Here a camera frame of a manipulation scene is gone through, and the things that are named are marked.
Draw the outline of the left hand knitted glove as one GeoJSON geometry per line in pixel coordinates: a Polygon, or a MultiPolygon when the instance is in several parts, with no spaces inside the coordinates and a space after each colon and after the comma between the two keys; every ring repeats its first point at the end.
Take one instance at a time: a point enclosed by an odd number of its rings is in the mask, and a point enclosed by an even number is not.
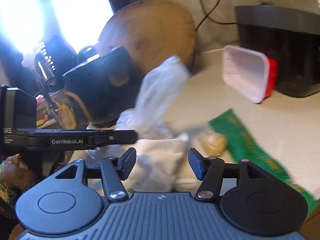
{"type": "Polygon", "coordinates": [[[15,218],[14,207],[19,196],[39,182],[39,177],[20,167],[21,156],[7,157],[1,163],[1,215],[15,218]]]}

